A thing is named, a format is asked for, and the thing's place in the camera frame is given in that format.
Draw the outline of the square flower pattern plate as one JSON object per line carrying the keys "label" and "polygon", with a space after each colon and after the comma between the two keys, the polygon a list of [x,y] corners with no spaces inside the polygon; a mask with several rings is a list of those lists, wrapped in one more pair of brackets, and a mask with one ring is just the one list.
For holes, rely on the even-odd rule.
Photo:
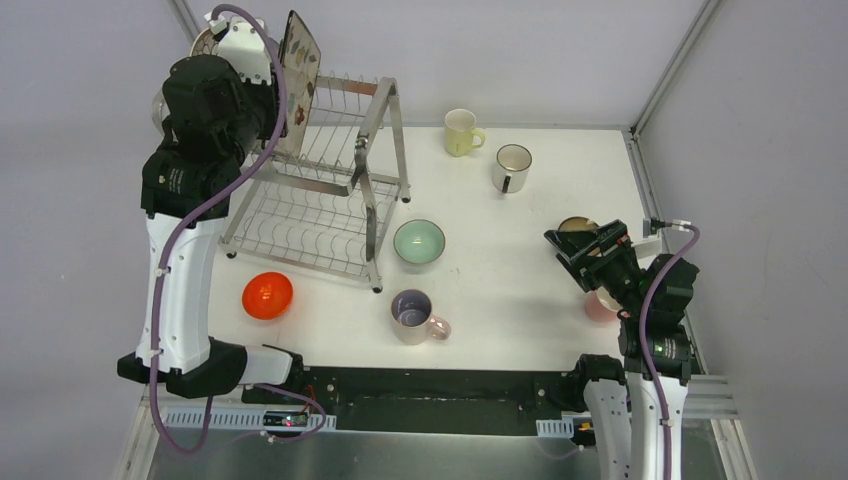
{"label": "square flower pattern plate", "polygon": [[310,116],[321,50],[302,17],[291,10],[278,56],[286,85],[287,134],[275,149],[289,158],[301,154]]}

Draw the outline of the floral petal brown-rim plate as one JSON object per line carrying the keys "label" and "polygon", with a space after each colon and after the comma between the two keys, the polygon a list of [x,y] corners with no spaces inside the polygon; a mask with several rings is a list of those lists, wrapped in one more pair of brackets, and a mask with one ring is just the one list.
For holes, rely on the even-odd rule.
{"label": "floral petal brown-rim plate", "polygon": [[218,40],[209,28],[202,30],[195,38],[189,55],[218,55]]}

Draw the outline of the mint green bowl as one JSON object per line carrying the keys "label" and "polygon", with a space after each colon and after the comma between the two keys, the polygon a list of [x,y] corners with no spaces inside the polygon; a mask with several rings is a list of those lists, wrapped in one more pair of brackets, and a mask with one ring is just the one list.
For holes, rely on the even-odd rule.
{"label": "mint green bowl", "polygon": [[413,219],[402,224],[393,237],[400,259],[411,265],[427,265],[438,260],[446,247],[446,236],[434,222]]}

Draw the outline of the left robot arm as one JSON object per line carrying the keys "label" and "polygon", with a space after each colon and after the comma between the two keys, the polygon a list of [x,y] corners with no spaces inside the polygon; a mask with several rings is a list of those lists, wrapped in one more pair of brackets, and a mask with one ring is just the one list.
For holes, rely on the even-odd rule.
{"label": "left robot arm", "polygon": [[151,268],[145,325],[136,349],[117,362],[122,378],[163,384],[195,399],[266,384],[281,404],[297,402],[305,378],[295,356],[245,346],[208,330],[211,276],[232,193],[263,165],[247,162],[258,142],[273,147],[286,132],[283,70],[243,74],[202,54],[178,61],[162,86],[163,139],[142,169]]}

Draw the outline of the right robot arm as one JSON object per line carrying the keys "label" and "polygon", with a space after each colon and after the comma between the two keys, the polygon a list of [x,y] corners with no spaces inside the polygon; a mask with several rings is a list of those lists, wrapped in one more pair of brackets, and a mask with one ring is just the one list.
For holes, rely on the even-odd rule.
{"label": "right robot arm", "polygon": [[604,479],[678,479],[681,421],[693,349],[681,321],[699,269],[684,260],[701,237],[688,221],[649,218],[648,233],[691,233],[676,253],[638,264],[620,220],[577,230],[548,230],[557,260],[585,292],[607,291],[619,308],[621,356],[583,354],[547,397],[564,411],[587,412]]}

